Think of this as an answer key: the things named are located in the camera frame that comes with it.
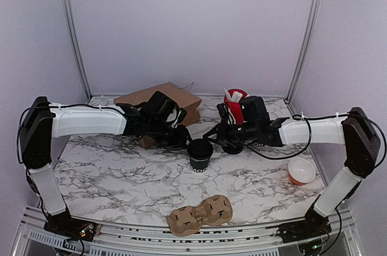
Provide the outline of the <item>black plastic cup lid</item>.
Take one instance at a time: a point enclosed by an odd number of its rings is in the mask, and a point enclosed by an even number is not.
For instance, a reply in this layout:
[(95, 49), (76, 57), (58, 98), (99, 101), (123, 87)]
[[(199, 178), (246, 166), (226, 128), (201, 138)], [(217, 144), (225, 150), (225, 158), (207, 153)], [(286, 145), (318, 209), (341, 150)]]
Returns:
[(213, 145), (206, 139), (194, 139), (188, 144), (187, 153), (195, 160), (208, 159), (213, 154)]

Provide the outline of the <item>black paper coffee cup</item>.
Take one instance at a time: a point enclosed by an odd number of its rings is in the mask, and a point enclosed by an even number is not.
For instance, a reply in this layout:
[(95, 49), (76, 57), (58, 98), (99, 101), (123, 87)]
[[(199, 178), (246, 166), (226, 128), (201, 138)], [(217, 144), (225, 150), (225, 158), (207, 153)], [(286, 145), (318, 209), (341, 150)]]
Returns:
[(211, 155), (205, 157), (195, 157), (189, 154), (189, 164), (193, 172), (203, 173), (207, 171)]

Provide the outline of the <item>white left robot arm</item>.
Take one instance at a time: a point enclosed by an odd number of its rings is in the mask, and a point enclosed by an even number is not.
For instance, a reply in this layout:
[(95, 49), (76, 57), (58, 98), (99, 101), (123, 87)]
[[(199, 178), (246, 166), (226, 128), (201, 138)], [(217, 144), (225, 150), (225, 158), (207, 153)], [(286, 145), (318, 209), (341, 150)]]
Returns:
[(192, 140), (182, 124), (186, 114), (184, 108), (159, 91), (138, 105), (116, 103), (102, 107), (63, 105), (37, 97), (21, 115), (17, 154), (25, 166), (28, 183), (46, 211), (45, 230), (85, 241), (92, 241), (97, 233), (97, 223), (70, 214), (53, 171), (53, 138), (86, 134), (148, 136), (160, 147), (185, 149)]

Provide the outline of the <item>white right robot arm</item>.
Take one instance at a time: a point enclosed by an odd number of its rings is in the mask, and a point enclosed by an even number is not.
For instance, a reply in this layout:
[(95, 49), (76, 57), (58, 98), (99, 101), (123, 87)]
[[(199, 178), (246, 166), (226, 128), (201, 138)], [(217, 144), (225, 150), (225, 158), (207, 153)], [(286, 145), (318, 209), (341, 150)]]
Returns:
[(323, 235), (325, 231), (330, 232), (329, 216), (344, 200), (351, 197), (360, 182), (377, 167), (380, 146), (386, 144), (378, 124), (367, 118), (360, 107), (354, 107), (348, 113), (320, 118), (298, 115), (275, 120), (271, 120), (265, 110), (255, 111), (246, 122), (239, 125), (229, 122), (223, 104), (217, 107), (221, 122), (203, 137), (221, 145), (230, 153), (240, 152), (248, 141), (271, 147), (303, 143), (345, 146), (346, 161), (343, 168), (312, 203), (304, 219), (278, 227), (277, 233), (283, 243), (306, 240)]

